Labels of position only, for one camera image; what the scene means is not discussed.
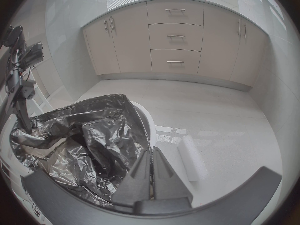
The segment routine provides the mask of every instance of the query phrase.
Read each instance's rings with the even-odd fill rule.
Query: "white roll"
[[[177,146],[189,181],[199,181],[208,175],[208,170],[194,144],[191,135],[184,136]]]

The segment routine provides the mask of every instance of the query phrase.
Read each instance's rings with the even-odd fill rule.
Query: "door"
[[[266,37],[260,28],[242,18],[242,36],[231,81],[254,86],[262,64]]]
[[[96,74],[119,73],[120,68],[113,44],[109,15],[98,18],[84,27],[86,45]]]
[[[204,25],[198,75],[229,80],[240,42],[241,16],[203,3]]]
[[[120,8],[109,15],[121,73],[151,72],[146,2]]]

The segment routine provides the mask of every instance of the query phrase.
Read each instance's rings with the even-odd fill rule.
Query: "wire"
[[[31,72],[31,67],[29,68],[29,73],[28,73],[28,77],[26,78],[26,81],[28,80],[28,78],[30,76],[30,72]]]

